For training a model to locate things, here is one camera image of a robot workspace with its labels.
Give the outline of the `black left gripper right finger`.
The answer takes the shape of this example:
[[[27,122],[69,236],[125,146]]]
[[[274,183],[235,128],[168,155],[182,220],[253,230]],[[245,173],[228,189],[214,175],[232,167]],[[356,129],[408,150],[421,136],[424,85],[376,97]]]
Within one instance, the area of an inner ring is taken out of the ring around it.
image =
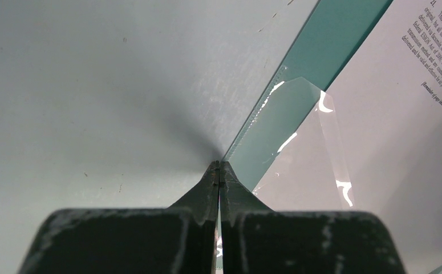
[[[275,211],[220,164],[225,273],[404,273],[382,221],[364,211]]]

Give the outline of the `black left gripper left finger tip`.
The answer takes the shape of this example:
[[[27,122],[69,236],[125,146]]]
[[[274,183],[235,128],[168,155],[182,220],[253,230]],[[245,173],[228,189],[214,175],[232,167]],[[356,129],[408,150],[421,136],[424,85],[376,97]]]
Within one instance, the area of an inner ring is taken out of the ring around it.
[[[220,164],[167,208],[66,208],[39,227],[20,273],[214,273]]]

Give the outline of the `printed white paper sheet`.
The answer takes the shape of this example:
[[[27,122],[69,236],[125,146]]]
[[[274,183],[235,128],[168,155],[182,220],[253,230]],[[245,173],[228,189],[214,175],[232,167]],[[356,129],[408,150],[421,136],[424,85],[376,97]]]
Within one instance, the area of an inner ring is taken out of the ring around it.
[[[442,1],[391,3],[253,192],[372,212],[408,273],[442,273]]]

